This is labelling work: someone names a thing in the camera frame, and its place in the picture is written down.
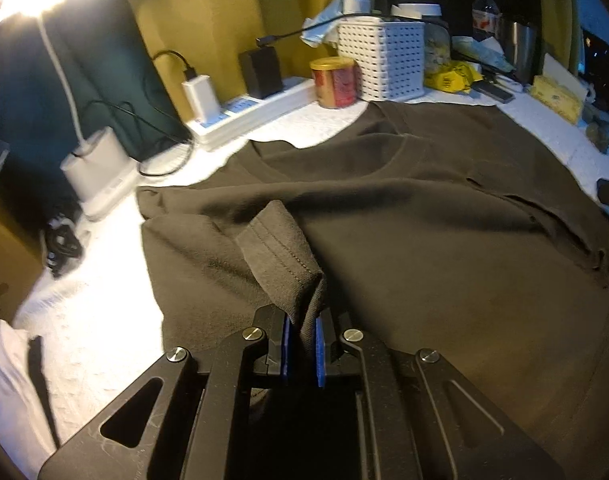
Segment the red yellow tin can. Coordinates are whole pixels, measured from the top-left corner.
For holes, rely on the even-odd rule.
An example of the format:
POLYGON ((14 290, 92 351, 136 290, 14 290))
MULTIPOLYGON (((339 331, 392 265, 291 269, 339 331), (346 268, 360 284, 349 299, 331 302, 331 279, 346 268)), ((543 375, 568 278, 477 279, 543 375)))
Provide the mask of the red yellow tin can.
POLYGON ((337 110, 357 102, 355 61, 344 56, 317 58, 310 62, 315 94, 321 107, 337 110))

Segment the white folded garment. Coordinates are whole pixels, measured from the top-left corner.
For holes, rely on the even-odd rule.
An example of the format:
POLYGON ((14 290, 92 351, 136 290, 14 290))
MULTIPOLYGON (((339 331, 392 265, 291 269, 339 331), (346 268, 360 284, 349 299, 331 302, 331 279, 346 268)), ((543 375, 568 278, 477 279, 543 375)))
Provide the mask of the white folded garment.
POLYGON ((0 445, 35 479, 60 447, 43 370, 42 338, 0 320, 0 445))

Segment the white desk lamp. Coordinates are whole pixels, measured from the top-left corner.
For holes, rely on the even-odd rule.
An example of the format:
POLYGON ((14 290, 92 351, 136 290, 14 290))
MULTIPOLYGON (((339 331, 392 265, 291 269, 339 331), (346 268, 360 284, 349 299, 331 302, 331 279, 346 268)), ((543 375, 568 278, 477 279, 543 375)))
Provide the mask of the white desk lamp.
POLYGON ((43 47, 62 86, 78 145, 60 163, 60 170, 76 192, 84 216, 97 221, 129 192, 136 178, 136 161, 122 148, 114 129, 104 127, 86 136, 76 99, 58 53, 48 36, 45 15, 67 0, 1 0, 0 23, 15 14, 36 21, 43 47))

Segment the black phone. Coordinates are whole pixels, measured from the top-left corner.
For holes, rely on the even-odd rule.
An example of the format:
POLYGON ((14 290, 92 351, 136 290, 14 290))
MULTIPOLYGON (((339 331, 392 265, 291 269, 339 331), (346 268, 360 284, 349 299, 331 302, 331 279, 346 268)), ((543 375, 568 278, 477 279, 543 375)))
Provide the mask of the black phone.
POLYGON ((484 79, 474 81, 472 83, 472 89, 502 104, 506 104, 515 99, 513 93, 503 90, 496 84, 492 84, 492 82, 484 79))

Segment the yellow snack package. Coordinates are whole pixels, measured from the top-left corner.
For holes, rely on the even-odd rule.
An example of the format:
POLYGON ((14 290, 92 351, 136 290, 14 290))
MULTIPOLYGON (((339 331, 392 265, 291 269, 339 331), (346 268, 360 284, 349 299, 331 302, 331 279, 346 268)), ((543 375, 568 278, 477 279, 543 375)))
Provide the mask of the yellow snack package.
POLYGON ((451 61, 440 72, 426 74, 424 86, 447 93, 469 93, 473 84, 483 80, 478 66, 466 61, 451 61))

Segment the white usb charger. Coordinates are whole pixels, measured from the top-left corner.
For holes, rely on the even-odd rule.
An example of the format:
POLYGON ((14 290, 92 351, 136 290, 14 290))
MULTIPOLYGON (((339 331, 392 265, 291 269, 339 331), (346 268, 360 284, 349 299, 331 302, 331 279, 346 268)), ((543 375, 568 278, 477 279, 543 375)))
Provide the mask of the white usb charger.
POLYGON ((199 75, 182 82, 182 87, 195 118, 201 124, 214 122, 221 114, 221 106, 214 92, 211 78, 199 75))

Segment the yellow tissue box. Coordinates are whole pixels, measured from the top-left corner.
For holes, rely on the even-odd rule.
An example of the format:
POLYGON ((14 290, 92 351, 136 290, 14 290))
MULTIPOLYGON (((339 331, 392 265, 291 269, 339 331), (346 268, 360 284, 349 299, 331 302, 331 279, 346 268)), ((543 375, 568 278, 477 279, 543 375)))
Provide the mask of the yellow tissue box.
POLYGON ((533 78, 529 94, 570 124, 577 125, 579 122, 582 102, 551 78, 542 75, 533 78))

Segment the plastic water bottle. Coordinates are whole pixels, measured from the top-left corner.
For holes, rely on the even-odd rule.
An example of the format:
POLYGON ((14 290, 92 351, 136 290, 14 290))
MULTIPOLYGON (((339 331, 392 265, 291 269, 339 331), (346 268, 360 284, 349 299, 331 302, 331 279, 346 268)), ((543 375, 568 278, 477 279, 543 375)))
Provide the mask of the plastic water bottle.
POLYGON ((475 0, 472 8, 473 37, 478 41, 497 38, 501 12, 495 0, 475 0))

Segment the black power adapter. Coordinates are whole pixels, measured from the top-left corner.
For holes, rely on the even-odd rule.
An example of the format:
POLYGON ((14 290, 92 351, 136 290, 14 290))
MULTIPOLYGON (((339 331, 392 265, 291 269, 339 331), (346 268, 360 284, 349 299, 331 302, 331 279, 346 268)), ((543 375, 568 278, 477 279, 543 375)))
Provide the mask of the black power adapter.
POLYGON ((238 62, 247 93, 253 98, 262 100, 284 89, 280 62, 273 47, 239 53, 238 62))

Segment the white power strip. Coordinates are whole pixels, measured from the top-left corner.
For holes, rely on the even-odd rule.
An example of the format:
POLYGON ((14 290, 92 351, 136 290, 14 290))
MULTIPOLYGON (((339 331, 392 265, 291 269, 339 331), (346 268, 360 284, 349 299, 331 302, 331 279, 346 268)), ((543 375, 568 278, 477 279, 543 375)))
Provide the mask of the white power strip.
POLYGON ((315 100, 312 79, 289 77, 283 83, 284 90, 272 96, 265 99, 253 98, 248 94, 238 96, 225 103, 221 114, 211 122, 203 124, 193 119, 186 126, 193 132, 200 148, 214 151, 315 100))

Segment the dark olive t-shirt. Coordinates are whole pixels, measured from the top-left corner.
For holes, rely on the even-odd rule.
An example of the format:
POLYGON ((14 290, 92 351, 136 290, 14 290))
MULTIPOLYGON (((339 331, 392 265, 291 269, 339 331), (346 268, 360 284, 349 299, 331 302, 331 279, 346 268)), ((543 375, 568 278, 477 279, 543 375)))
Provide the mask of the dark olive t-shirt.
POLYGON ((493 107, 374 103, 313 148, 250 142, 136 193, 167 346, 326 307, 434 347, 572 479, 609 477, 609 217, 493 107))

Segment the white perforated plastic basket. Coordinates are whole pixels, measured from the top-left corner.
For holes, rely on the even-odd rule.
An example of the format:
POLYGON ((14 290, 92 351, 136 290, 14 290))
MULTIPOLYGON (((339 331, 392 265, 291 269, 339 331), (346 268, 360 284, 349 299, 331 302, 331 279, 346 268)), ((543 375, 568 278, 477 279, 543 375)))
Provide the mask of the white perforated plastic basket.
POLYGON ((423 96, 424 32, 418 21, 341 20, 338 53, 355 61, 361 100, 407 102, 423 96))

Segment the white textured bed cover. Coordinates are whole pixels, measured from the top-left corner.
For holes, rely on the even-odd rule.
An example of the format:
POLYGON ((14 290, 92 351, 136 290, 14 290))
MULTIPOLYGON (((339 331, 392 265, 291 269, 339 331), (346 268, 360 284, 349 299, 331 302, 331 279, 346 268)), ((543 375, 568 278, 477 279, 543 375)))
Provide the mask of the white textured bed cover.
MULTIPOLYGON (((247 139, 284 140, 307 148, 350 125, 367 106, 341 110, 317 103, 268 122, 211 152, 195 148, 186 165, 152 185, 207 179, 247 139)), ((536 136, 597 197, 595 182, 609 180, 609 149, 600 153, 585 135, 526 93, 498 108, 536 136)), ((48 272, 19 308, 15 328, 42 337, 42 371, 60 442, 66 442, 160 357, 162 313, 152 294, 141 241, 142 216, 132 192, 99 222, 81 224, 83 261, 63 278, 48 272)))

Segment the stainless steel cup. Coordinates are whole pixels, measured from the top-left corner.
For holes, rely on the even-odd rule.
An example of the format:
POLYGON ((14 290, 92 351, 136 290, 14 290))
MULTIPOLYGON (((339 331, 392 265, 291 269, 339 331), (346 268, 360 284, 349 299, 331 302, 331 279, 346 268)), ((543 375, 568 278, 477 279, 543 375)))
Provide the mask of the stainless steel cup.
POLYGON ((515 77, 522 84, 528 84, 533 76, 536 42, 536 29, 517 22, 503 21, 501 46, 506 60, 514 67, 515 77))

